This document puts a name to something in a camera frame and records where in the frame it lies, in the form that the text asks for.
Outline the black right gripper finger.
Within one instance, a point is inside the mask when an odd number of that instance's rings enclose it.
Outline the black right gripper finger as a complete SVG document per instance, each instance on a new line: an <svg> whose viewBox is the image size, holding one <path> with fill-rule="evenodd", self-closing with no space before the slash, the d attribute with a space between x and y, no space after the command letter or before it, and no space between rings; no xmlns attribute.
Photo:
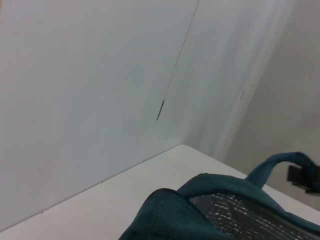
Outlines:
<svg viewBox="0 0 320 240"><path fill-rule="evenodd" d="M312 168L313 173L305 168L290 165L287 171L287 181L292 183L319 183L320 182L320 167Z"/></svg>
<svg viewBox="0 0 320 240"><path fill-rule="evenodd" d="M304 190L304 192L306 194L319 194L320 193L319 190L317 190L309 185L303 185L303 184L299 184L297 182L293 182L292 185L299 188L299 189Z"/></svg>

